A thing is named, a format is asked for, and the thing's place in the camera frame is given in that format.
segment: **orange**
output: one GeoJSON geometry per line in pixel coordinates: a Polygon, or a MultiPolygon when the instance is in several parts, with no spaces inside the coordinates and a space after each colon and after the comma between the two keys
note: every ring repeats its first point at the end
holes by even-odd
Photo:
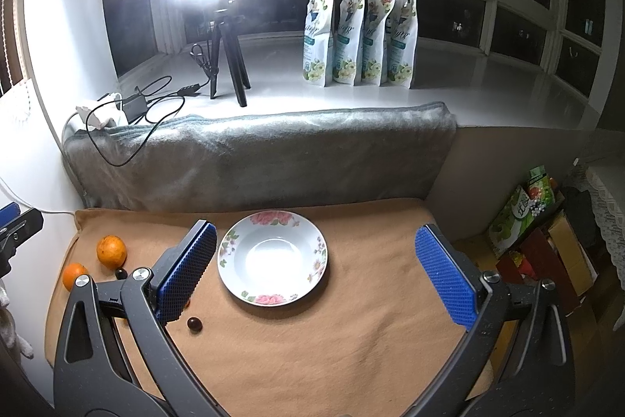
{"type": "Polygon", "coordinates": [[[98,260],[107,269],[119,269],[126,261],[126,244],[116,236],[106,236],[100,239],[96,251],[98,260]]]}
{"type": "Polygon", "coordinates": [[[70,264],[63,269],[63,286],[68,290],[68,292],[70,292],[74,286],[76,278],[78,276],[82,276],[83,274],[89,274],[89,271],[82,264],[70,264]]]}

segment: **silver bolt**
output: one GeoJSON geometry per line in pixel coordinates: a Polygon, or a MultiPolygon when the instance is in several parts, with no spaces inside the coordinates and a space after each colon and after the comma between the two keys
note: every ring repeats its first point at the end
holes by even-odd
{"type": "Polygon", "coordinates": [[[501,281],[501,276],[496,270],[487,270],[484,273],[484,279],[488,283],[498,283],[499,281],[501,281]]]}
{"type": "Polygon", "coordinates": [[[541,283],[541,285],[543,286],[545,290],[555,289],[555,283],[551,281],[550,279],[543,279],[543,282],[541,283]]]}
{"type": "Polygon", "coordinates": [[[142,267],[132,273],[132,278],[136,281],[143,281],[144,279],[147,279],[149,275],[150,271],[142,267]]]}
{"type": "Polygon", "coordinates": [[[89,276],[83,274],[76,278],[76,286],[85,286],[89,282],[89,276]]]}

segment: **white floral plate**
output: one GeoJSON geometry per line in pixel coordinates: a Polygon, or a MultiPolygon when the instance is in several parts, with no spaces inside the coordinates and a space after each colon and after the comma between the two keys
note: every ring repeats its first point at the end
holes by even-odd
{"type": "Polygon", "coordinates": [[[321,280],[327,246],[319,229],[299,214],[262,211],[243,218],[221,240],[221,281],[255,306],[296,301],[321,280]]]}

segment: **blue textured pad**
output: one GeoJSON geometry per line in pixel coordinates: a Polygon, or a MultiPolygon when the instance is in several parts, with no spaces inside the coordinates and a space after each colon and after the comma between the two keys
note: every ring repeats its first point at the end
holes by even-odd
{"type": "Polygon", "coordinates": [[[15,202],[9,204],[5,208],[0,209],[0,228],[9,224],[14,219],[20,216],[20,206],[15,202]]]}
{"type": "Polygon", "coordinates": [[[162,325],[180,318],[216,249],[217,230],[207,223],[158,289],[155,315],[162,325]]]}
{"type": "Polygon", "coordinates": [[[476,294],[427,227],[417,230],[414,251],[451,319],[467,330],[471,329],[477,319],[476,294]]]}

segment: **brown cloth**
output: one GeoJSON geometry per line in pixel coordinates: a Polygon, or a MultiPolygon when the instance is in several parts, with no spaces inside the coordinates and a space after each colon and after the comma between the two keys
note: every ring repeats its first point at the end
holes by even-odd
{"type": "MultiPolygon", "coordinates": [[[[230,295],[212,260],[190,307],[168,332],[233,417],[401,415],[465,332],[449,318],[414,254],[415,232],[432,216],[412,199],[294,211],[313,221],[327,242],[329,264],[315,290],[287,306],[251,306],[230,295]],[[198,335],[186,326],[190,316],[204,323],[198,335]]],[[[106,235],[126,242],[130,273],[152,266],[198,218],[210,220],[221,239],[247,214],[79,211],[65,264],[80,262],[96,281],[112,280],[96,258],[96,244],[106,235]]],[[[51,364],[67,299],[59,278],[46,324],[51,364]]],[[[158,395],[127,324],[118,323],[143,388],[158,395]]],[[[474,393],[492,378],[487,365],[474,393]]]]}

